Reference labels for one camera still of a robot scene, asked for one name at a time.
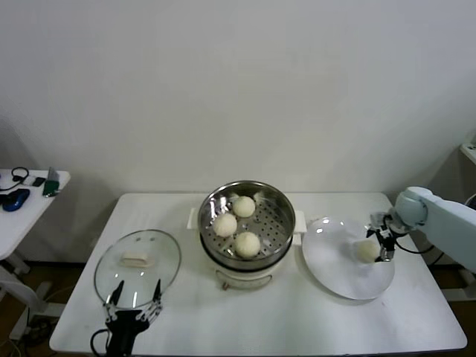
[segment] computer mouse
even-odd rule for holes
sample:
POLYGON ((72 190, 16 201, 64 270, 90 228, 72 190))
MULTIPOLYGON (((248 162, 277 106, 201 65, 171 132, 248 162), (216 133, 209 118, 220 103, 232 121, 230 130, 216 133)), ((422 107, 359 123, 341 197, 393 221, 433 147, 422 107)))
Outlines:
POLYGON ((2 202, 3 209, 7 212, 14 212, 19 210, 30 195, 30 190, 27 188, 19 188, 7 194, 2 202))

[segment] glass lid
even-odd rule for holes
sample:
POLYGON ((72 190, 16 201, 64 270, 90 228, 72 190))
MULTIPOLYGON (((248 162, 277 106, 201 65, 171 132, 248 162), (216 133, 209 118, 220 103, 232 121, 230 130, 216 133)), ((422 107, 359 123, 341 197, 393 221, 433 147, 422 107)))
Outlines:
POLYGON ((152 301, 161 280, 161 292, 179 271, 181 252, 177 241, 158 230, 137 231, 111 245, 97 264, 94 288, 103 302, 123 280, 117 308, 134 309, 152 301))

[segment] tabletop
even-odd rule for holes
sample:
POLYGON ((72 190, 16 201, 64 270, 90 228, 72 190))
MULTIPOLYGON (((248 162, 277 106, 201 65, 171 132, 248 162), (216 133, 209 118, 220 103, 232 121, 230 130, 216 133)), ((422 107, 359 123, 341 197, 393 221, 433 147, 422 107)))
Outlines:
MULTIPOLYGON (((59 188, 62 189, 69 181, 70 175, 66 171, 57 171, 59 174, 59 188)), ((30 170, 31 176, 43 177, 46 179, 47 170, 30 170)), ((0 169, 0 188, 8 188, 14 184, 10 170, 0 169)), ((25 235, 34 226, 38 218, 45 212, 48 206, 54 200, 54 197, 43 197, 43 187, 19 186, 9 191, 2 191, 1 194, 7 194, 18 188, 27 188, 30 190, 30 196, 23 206, 14 212, 6 212, 0 209, 0 260, 8 258, 23 240, 25 235)))
MULTIPOLYGON (((388 210, 381 193, 289 193, 306 219, 339 215, 368 223, 388 210)), ((464 348, 467 340, 421 256, 397 251, 390 288, 374 300, 334 295, 309 272, 299 244, 283 258, 281 273, 257 290, 223 291, 206 263, 191 208, 206 194, 130 193, 119 199, 51 337, 53 350, 90 353, 89 340, 104 328, 94 292, 103 252, 125 234, 156 228, 179 242, 182 266, 165 292, 164 310, 141 333, 133 353, 191 356, 339 356, 464 348)), ((410 237, 400 241, 416 249, 410 237)), ((97 338, 103 352, 105 339, 97 338)))

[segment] green object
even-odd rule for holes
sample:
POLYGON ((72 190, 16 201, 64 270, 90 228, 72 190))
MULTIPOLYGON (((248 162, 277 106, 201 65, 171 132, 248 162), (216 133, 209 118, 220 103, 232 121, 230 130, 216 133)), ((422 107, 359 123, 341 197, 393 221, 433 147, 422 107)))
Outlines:
POLYGON ((45 187, 43 188, 43 196, 44 197, 53 197, 56 196, 58 192, 58 188, 60 188, 60 183, 58 181, 46 181, 45 187))
POLYGON ((60 191, 60 175, 53 167, 48 170, 48 177, 46 178, 45 187, 43 188, 44 197, 56 196, 60 191))

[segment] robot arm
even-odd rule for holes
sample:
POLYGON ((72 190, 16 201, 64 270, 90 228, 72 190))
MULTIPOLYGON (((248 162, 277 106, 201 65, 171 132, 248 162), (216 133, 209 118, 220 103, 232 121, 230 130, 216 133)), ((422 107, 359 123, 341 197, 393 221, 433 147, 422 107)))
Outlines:
POLYGON ((430 190, 408 187, 388 213, 371 216, 369 235, 376 234, 381 251, 378 261, 393 258, 395 241, 419 230, 428 241, 468 270, 476 272, 476 210, 445 201, 430 190))

